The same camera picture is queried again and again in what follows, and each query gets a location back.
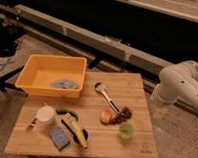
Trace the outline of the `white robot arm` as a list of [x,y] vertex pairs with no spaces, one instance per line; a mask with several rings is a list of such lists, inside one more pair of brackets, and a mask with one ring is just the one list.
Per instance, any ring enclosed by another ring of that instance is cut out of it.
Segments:
[[178,98],[183,98],[198,111],[197,62],[188,60],[166,66],[160,71],[159,79],[150,99],[157,109],[173,105]]

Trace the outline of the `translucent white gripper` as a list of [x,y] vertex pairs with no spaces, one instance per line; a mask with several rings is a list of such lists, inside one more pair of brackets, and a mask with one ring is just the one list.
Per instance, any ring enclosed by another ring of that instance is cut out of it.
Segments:
[[159,86],[154,87],[150,101],[153,109],[152,119],[154,120],[154,123],[157,125],[157,127],[159,127],[162,125],[163,119],[168,113],[168,108],[159,94]]

